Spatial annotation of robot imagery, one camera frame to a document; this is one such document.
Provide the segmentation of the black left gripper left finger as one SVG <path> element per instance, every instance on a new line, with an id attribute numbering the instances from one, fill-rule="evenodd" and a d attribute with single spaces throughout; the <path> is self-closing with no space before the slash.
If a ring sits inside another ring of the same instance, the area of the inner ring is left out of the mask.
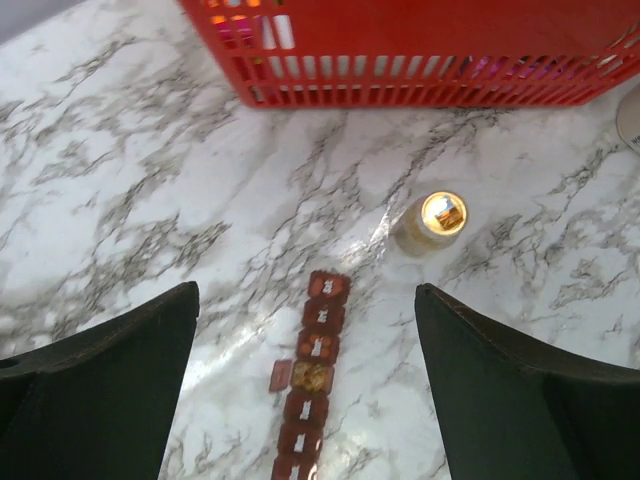
<path id="1" fill-rule="evenodd" d="M 1 362 L 4 479 L 155 479 L 199 316 L 185 282 Z"/>

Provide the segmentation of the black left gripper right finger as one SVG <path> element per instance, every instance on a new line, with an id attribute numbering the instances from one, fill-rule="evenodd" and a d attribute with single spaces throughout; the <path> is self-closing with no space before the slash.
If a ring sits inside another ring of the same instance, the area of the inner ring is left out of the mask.
<path id="1" fill-rule="evenodd" d="M 639 373 L 417 287 L 420 345 L 454 479 L 636 479 Z"/>

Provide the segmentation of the clear bottle yellow pills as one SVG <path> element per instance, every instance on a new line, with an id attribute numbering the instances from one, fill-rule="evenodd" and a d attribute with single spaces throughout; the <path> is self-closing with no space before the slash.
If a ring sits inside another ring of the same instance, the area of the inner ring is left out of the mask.
<path id="1" fill-rule="evenodd" d="M 456 241 L 468 220 L 463 198 L 436 191 L 415 200 L 391 230 L 398 247 L 411 257 L 421 257 Z"/>

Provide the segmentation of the red weekly pill organizer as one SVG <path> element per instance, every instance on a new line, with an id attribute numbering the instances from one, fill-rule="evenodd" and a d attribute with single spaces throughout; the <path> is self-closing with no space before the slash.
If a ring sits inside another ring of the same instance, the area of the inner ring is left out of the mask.
<path id="1" fill-rule="evenodd" d="M 323 270 L 310 274 L 295 357 L 273 365 L 269 391 L 287 393 L 273 479 L 318 477 L 350 287 L 350 278 L 342 274 Z"/>

